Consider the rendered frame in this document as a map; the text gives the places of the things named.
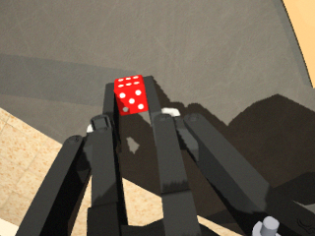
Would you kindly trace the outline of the tan flat mat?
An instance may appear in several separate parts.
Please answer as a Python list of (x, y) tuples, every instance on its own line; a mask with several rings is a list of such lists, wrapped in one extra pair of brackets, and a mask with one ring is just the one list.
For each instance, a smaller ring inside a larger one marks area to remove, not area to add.
[(315, 0), (281, 0), (299, 47), (311, 87), (315, 88)]

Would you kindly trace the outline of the red die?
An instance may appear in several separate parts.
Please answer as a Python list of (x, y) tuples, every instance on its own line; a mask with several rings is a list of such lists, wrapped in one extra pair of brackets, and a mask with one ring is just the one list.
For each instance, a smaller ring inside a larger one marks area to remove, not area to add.
[(148, 111), (143, 76), (116, 79), (114, 93), (121, 116)]

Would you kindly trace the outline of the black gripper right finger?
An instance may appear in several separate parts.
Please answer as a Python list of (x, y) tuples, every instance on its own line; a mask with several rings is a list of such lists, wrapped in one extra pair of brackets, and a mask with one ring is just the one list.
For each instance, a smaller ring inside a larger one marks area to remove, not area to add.
[(181, 118), (177, 109), (161, 109), (152, 76), (143, 80), (157, 143), (165, 236), (202, 236), (181, 150), (246, 236), (315, 236), (315, 213), (278, 193), (203, 115)]

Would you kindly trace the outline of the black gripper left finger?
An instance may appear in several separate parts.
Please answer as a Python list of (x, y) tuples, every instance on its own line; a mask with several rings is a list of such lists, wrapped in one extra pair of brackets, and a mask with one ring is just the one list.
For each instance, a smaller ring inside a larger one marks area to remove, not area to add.
[(114, 83), (105, 85), (102, 114), (90, 123), (85, 137), (76, 135), (64, 142), (15, 236), (71, 236), (91, 176), (87, 236), (122, 236), (121, 225), (129, 224)]

